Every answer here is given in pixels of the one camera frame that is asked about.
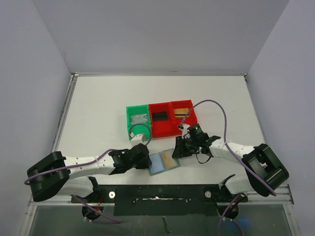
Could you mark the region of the gold card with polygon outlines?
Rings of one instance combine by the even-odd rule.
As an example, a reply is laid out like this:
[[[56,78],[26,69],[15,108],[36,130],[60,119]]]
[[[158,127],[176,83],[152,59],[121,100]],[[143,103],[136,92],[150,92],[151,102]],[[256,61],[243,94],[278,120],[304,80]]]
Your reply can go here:
[[[188,112],[189,112],[189,108],[174,109],[175,118],[184,118]]]
[[[176,160],[172,158],[172,153],[172,150],[166,150],[161,153],[162,160],[164,162],[165,168],[167,169],[175,168],[178,166]]]

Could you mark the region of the grey-green card holder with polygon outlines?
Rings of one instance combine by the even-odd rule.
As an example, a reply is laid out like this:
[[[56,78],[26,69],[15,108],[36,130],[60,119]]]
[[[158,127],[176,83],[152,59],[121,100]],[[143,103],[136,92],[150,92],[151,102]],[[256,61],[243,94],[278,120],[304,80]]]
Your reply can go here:
[[[151,161],[151,165],[149,167],[149,173],[150,173],[151,176],[154,176],[154,175],[157,175],[157,174],[160,174],[160,173],[163,173],[163,172],[167,172],[167,171],[176,169],[176,168],[181,166],[179,160],[175,159],[176,162],[178,163],[177,167],[171,168],[171,169],[165,168],[165,165],[164,165],[164,162],[163,162],[162,156],[161,156],[161,153],[164,152],[164,151],[161,151],[161,152],[158,152],[158,153],[155,153],[155,154],[151,154],[149,156],[150,161]]]

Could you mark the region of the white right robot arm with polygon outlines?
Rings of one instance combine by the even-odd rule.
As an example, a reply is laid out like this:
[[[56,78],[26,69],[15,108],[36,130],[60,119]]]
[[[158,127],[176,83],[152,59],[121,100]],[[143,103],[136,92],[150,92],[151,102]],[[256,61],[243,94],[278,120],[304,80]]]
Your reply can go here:
[[[228,142],[219,136],[209,136],[200,125],[180,124],[172,158],[179,159],[204,154],[222,158],[244,167],[245,174],[231,174],[219,183],[219,195],[231,201],[239,193],[255,191],[268,197],[289,178],[289,172],[267,144],[245,146]]]

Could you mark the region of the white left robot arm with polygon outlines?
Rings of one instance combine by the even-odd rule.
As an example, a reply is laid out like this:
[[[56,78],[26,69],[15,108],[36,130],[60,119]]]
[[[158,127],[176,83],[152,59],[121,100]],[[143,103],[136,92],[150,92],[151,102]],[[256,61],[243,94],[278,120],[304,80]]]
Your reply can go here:
[[[148,169],[152,162],[148,147],[137,144],[131,149],[109,149],[100,156],[66,157],[61,151],[54,151],[27,170],[24,184],[31,188],[35,202],[42,202],[57,195],[67,181],[83,178],[74,188],[78,196],[95,202],[100,197],[100,189],[90,178],[93,175],[124,174],[130,169]]]

